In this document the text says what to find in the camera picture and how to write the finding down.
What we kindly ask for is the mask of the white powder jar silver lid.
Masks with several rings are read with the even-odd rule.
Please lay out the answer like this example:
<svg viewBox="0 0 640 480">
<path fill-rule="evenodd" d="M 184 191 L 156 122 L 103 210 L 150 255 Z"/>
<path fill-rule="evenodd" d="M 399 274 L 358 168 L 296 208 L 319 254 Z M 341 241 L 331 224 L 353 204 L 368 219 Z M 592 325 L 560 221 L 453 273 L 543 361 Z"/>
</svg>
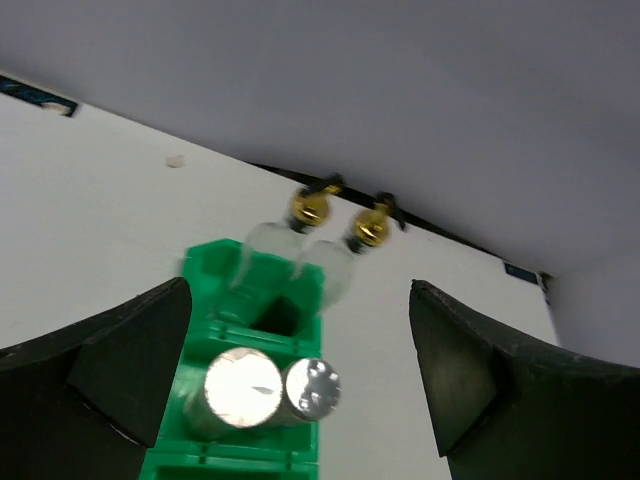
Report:
<svg viewBox="0 0 640 480">
<path fill-rule="evenodd" d="M 183 417 L 195 436 L 211 441 L 263 425 L 277 412 L 282 396 L 276 364 L 260 350 L 235 347 L 209 364 L 184 401 Z"/>
</svg>

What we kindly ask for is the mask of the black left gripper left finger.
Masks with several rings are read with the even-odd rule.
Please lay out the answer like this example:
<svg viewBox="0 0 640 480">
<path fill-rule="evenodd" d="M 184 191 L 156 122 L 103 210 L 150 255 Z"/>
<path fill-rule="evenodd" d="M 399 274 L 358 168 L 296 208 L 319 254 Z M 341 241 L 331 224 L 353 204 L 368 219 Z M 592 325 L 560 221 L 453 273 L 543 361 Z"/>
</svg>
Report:
<svg viewBox="0 0 640 480">
<path fill-rule="evenodd" d="M 157 440 L 192 310 L 176 277 L 1 351 L 4 479 L 135 479 Z"/>
</svg>

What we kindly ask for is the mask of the glass bottle with dark residue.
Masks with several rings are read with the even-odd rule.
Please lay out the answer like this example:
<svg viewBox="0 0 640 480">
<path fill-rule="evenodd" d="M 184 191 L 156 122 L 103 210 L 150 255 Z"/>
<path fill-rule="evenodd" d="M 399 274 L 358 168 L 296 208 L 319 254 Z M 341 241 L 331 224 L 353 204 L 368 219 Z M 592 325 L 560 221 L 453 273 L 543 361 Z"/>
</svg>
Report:
<svg viewBox="0 0 640 480">
<path fill-rule="evenodd" d="M 253 326 L 283 336 L 303 330 L 308 321 L 344 297 L 357 261 L 389 240 L 392 220 L 402 231 L 406 229 L 396 197 L 377 193 L 373 206 L 355 215 L 341 237 L 318 240 L 298 257 L 293 276 Z"/>
</svg>

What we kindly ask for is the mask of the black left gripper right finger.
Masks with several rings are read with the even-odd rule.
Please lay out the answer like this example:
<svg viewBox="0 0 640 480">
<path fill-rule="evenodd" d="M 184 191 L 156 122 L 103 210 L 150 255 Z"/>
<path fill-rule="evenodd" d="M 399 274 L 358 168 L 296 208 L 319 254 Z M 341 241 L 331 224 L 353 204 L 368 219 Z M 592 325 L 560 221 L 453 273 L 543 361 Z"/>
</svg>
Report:
<svg viewBox="0 0 640 480">
<path fill-rule="evenodd" d="M 639 371 L 551 345 L 423 280 L 409 318 L 455 479 L 635 479 Z"/>
</svg>

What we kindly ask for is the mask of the clear glass oil bottle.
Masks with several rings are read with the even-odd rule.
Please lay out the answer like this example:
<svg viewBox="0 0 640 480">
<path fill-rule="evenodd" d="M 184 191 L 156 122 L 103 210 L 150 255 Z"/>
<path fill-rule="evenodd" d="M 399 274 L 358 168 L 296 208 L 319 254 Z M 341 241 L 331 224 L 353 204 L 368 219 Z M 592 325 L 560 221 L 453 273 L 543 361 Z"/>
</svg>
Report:
<svg viewBox="0 0 640 480">
<path fill-rule="evenodd" d="M 236 273 L 216 300 L 215 313 L 222 320 L 249 326 L 255 322 L 276 292 L 294 272 L 306 236 L 329 218 L 328 198 L 345 185 L 332 173 L 292 195 L 284 217 L 256 225 L 244 240 Z"/>
</svg>

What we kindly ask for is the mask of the blue label salt jar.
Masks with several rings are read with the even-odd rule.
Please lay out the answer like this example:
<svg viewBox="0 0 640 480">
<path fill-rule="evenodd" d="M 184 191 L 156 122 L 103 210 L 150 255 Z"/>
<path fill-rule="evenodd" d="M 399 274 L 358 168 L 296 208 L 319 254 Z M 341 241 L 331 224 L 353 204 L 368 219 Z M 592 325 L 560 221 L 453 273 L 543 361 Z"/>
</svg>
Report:
<svg viewBox="0 0 640 480">
<path fill-rule="evenodd" d="M 281 372 L 282 399 L 272 417 L 277 426 L 316 423 L 337 408 L 342 386 L 337 371 L 324 359 L 301 358 Z"/>
</svg>

